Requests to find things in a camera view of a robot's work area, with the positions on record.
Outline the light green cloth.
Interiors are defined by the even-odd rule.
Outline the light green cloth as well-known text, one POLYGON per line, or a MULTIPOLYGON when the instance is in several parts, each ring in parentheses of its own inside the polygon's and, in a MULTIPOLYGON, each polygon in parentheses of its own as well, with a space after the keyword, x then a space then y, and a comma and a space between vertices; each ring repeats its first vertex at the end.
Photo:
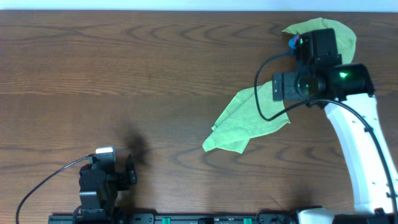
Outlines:
POLYGON ((243 89, 234 96, 211 128, 212 133, 203 142, 204 151, 223 149, 242 154, 252 138, 272 134, 289 124, 287 114, 272 121, 260 116, 254 88, 243 89))

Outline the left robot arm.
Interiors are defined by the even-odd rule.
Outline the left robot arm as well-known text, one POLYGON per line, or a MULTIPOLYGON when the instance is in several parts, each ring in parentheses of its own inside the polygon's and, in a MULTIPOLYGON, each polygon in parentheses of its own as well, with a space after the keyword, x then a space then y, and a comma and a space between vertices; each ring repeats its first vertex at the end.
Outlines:
POLYGON ((90 163, 80 169, 80 201, 72 223, 129 223, 129 217, 116 206, 118 192, 137 183, 132 156, 122 172, 116 171, 112 152, 93 154, 90 163))

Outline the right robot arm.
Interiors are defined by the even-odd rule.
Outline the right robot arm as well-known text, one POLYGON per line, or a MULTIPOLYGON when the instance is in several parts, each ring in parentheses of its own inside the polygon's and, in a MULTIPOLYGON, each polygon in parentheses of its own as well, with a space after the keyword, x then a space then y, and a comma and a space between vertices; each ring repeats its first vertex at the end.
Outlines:
POLYGON ((273 99, 325 110, 343 150, 354 213, 302 210, 299 223, 397 223, 397 171, 381 130, 377 100, 363 64, 275 73, 273 99))

